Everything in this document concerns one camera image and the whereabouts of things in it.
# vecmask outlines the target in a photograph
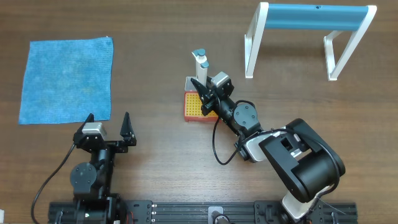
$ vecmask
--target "white stand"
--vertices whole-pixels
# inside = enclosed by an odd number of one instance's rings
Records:
[[[260,2],[256,12],[252,18],[249,30],[244,36],[244,64],[245,64],[245,77],[253,78],[254,66],[256,65],[257,55],[261,44],[262,34],[264,32],[267,20],[269,4],[268,2]],[[337,80],[338,75],[347,63],[349,57],[354,52],[362,36],[368,29],[373,17],[377,11],[376,6],[368,6],[369,10],[364,20],[362,21],[359,29],[351,35],[348,44],[343,52],[343,55],[335,65],[335,55],[333,53],[332,40],[337,37],[342,31],[333,31],[323,38],[325,45],[326,67],[328,72],[329,81]]]
[[[338,35],[340,35],[343,31],[335,30],[323,38],[323,44],[325,45],[326,67],[328,70],[329,81],[337,80],[338,75],[346,65],[348,59],[351,57],[351,54],[354,52],[356,46],[358,45],[359,41],[362,39],[370,23],[372,22],[373,17],[376,14],[377,7],[368,6],[368,8],[369,8],[368,13],[363,19],[359,29],[351,34],[348,44],[344,49],[344,52],[341,55],[339,61],[337,62],[337,65],[335,65],[335,54],[333,53],[332,40],[336,38]]]

